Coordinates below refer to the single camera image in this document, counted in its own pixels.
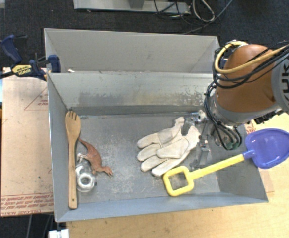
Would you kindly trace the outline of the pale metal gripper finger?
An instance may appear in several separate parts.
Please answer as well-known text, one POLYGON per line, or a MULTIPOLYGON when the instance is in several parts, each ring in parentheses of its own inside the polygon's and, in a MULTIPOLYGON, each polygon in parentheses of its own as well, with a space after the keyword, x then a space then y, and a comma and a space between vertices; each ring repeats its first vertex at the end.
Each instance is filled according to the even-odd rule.
POLYGON ((209 152, 210 152, 209 146, 201 148, 201 168, 204 168, 206 166, 209 152))
POLYGON ((197 158, 194 161, 193 168, 200 169, 204 165, 204 148, 203 146, 199 146, 197 151, 197 158))

